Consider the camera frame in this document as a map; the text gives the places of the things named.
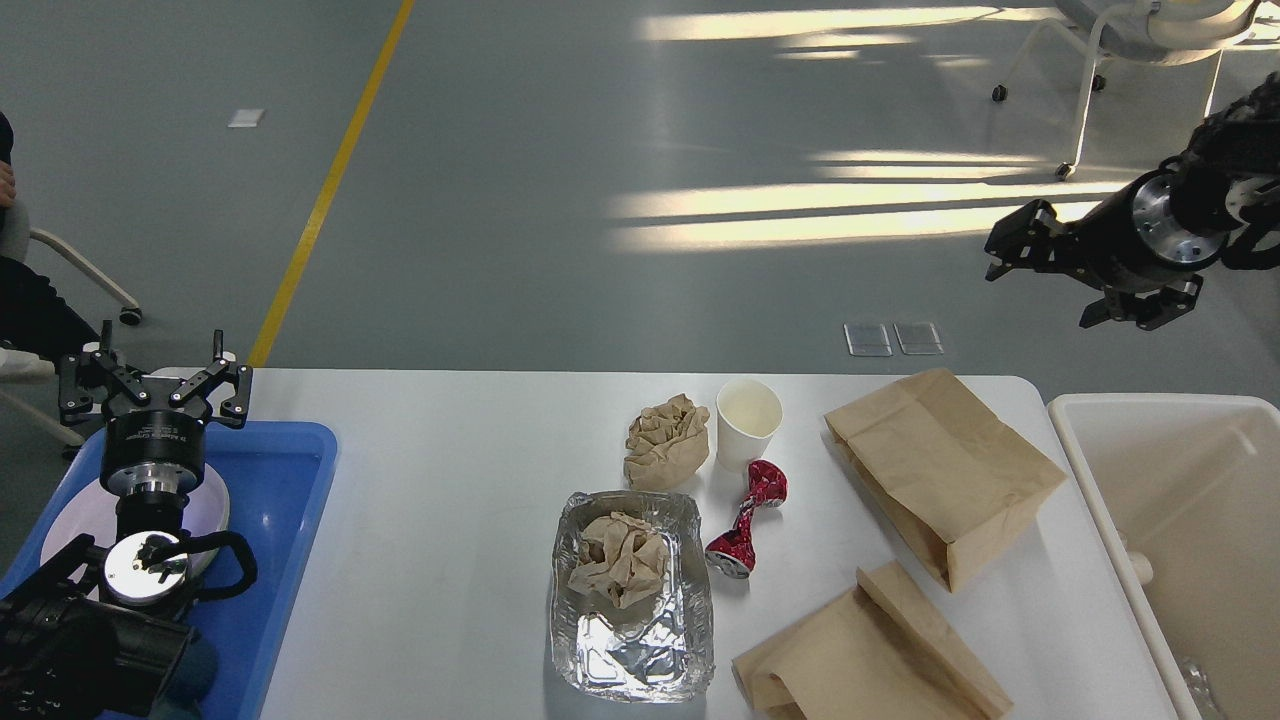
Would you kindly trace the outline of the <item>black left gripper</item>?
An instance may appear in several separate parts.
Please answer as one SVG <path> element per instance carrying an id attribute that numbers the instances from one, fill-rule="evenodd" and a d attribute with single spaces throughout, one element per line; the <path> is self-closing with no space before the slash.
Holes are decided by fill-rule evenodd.
<path id="1" fill-rule="evenodd" d="M 179 379 L 169 395 L 151 395 L 145 373 L 113 347 L 113 323 L 104 322 L 96 345 L 60 356 L 58 377 L 58 419 L 64 427 L 101 413 L 106 419 L 100 484 L 125 497 L 198 488 L 206 425 L 246 425 L 253 369 L 227 351 L 223 332 L 214 331 L 206 368 Z"/>

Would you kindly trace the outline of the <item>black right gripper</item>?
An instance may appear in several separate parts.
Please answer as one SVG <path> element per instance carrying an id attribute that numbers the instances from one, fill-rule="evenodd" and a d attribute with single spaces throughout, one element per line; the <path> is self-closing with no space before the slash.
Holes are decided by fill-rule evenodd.
<path id="1" fill-rule="evenodd" d="M 1221 188 L 1149 172 L 1071 224 L 1050 201 L 1033 200 L 989 232 L 986 281 L 1014 269 L 1068 275 L 1103 292 L 1082 311 L 1080 328 L 1111 320 L 1158 329 L 1196 309 L 1204 278 L 1192 274 L 1226 243 L 1231 215 L 1213 195 Z"/>

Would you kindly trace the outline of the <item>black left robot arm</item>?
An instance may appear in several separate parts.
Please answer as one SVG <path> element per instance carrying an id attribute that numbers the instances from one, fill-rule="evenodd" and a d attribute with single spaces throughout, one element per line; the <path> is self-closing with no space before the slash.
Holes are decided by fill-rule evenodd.
<path id="1" fill-rule="evenodd" d="M 246 424 L 253 372 L 212 337 L 210 364 L 188 378 L 125 365 L 104 325 L 97 347 L 58 363 L 59 416 L 104 420 L 100 486 L 116 498 L 116 534 L 64 544 L 3 598 L 3 716 L 148 715 L 197 632 L 186 614 L 257 579 L 248 541 L 183 527 L 204 483 L 211 423 Z"/>

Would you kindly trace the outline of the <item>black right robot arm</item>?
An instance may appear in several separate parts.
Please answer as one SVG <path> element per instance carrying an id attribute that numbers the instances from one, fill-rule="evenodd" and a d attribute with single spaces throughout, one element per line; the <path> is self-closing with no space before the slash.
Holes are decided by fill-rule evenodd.
<path id="1" fill-rule="evenodd" d="M 1155 331 L 1190 313 L 1202 270 L 1279 264 L 1277 76 L 1204 118 L 1187 147 L 1123 186 L 1083 218 L 1028 202 L 997 222 L 987 281 L 1015 269 L 1066 275 L 1101 292 L 1083 328 L 1130 322 Z"/>

